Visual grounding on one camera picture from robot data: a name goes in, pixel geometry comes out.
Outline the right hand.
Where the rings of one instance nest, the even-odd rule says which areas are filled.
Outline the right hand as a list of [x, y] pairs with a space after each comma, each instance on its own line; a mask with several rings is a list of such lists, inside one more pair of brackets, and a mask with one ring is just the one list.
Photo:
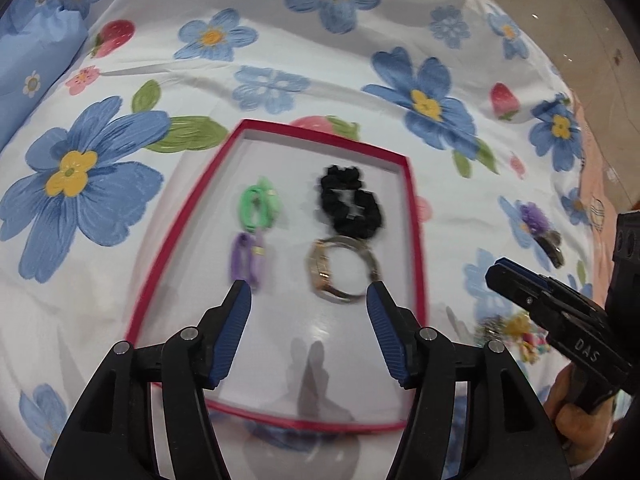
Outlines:
[[568, 402], [573, 365], [567, 364], [550, 388], [544, 411], [568, 441], [565, 451], [570, 466], [592, 463], [602, 452], [613, 426], [615, 398], [609, 398], [591, 414]]

